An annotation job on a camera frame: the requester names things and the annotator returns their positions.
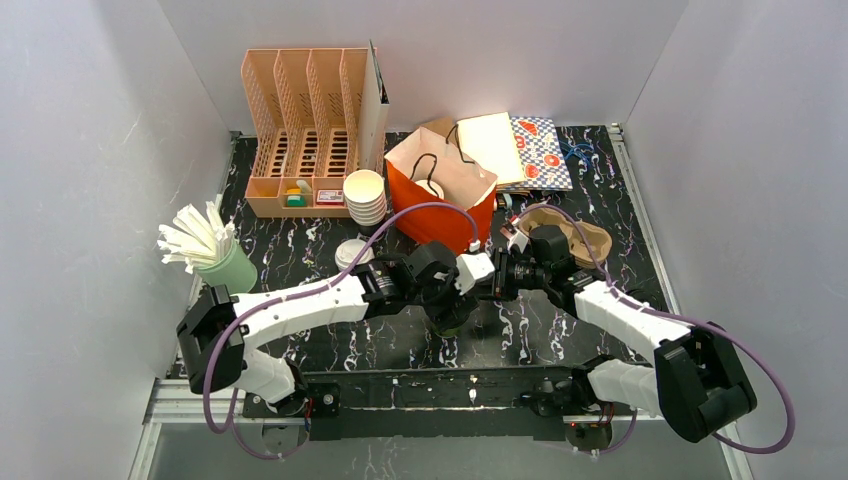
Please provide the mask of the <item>brown pulp cup carrier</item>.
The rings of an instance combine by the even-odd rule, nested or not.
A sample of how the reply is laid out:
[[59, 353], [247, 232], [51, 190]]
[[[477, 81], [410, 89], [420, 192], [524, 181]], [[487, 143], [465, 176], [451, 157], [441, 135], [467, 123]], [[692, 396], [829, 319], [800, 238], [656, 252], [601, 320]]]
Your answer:
[[553, 225], [558, 227], [568, 241], [569, 252], [576, 264], [583, 268], [601, 266], [612, 250], [612, 237], [603, 228], [591, 223], [578, 221], [561, 208], [551, 204], [534, 204], [513, 218], [513, 223], [526, 236], [538, 227]]

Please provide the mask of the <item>white plastic cup lid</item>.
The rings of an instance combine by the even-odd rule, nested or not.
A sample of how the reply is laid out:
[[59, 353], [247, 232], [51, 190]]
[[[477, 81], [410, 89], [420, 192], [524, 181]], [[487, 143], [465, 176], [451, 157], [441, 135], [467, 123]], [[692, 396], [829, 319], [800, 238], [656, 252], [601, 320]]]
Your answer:
[[435, 196], [439, 199], [445, 198], [445, 193], [444, 193], [443, 188], [438, 183], [436, 183], [432, 180], [422, 179], [422, 180], [416, 181], [415, 184], [418, 185], [419, 187], [421, 187], [422, 189], [426, 190], [429, 194], [432, 194], [433, 196]]

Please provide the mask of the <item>orange paper bag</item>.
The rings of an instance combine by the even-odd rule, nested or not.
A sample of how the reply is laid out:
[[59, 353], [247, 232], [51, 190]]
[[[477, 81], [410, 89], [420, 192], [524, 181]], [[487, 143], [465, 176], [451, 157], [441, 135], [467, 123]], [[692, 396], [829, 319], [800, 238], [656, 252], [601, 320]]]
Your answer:
[[[426, 204], [395, 226], [419, 244], [439, 241], [460, 254], [472, 242], [484, 246], [495, 211], [497, 176], [446, 137], [418, 128], [385, 154], [388, 187], [395, 212]], [[439, 199], [415, 184], [432, 180], [444, 190]]]

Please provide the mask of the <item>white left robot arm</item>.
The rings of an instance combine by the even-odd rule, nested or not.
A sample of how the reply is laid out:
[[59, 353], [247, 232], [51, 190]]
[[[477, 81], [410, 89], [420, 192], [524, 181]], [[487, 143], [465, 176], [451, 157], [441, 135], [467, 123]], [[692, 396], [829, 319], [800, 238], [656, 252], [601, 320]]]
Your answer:
[[192, 393], [235, 387], [272, 402], [301, 396], [294, 364], [263, 346], [282, 337], [342, 322], [393, 315], [415, 305], [448, 328], [474, 308], [472, 290], [494, 275], [484, 253], [455, 255], [439, 242], [409, 255], [381, 255], [327, 280], [266, 293], [232, 294], [206, 286], [176, 329]]

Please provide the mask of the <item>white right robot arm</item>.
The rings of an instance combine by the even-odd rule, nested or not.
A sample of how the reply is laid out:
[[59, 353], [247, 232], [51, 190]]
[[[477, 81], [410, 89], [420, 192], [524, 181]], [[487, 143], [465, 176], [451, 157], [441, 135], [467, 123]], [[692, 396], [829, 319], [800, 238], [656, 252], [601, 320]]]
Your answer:
[[686, 326], [609, 287], [599, 270], [580, 267], [570, 241], [553, 225], [524, 233], [504, 226], [494, 251], [492, 292], [512, 300], [540, 290], [557, 308], [606, 331], [643, 358], [630, 364], [599, 356], [573, 371], [573, 403], [624, 403], [662, 416], [696, 443], [752, 412], [758, 399], [733, 344], [715, 326]]

